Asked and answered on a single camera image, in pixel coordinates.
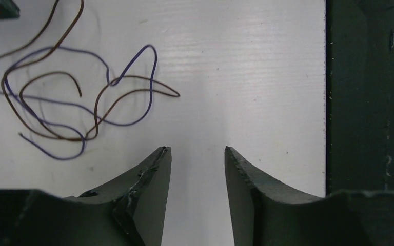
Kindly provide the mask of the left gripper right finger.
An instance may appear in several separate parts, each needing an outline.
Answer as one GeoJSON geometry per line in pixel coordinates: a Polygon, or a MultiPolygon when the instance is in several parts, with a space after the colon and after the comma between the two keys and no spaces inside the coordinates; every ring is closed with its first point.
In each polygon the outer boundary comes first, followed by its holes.
{"type": "Polygon", "coordinates": [[[394,245],[394,191],[342,190],[317,197],[225,149],[235,245],[394,245]]]}

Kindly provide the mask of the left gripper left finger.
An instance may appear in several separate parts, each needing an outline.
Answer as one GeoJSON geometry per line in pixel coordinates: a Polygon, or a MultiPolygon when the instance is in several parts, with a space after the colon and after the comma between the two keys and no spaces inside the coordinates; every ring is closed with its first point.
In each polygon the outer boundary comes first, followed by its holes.
{"type": "Polygon", "coordinates": [[[0,245],[161,245],[171,149],[78,197],[0,189],[0,245]]]}

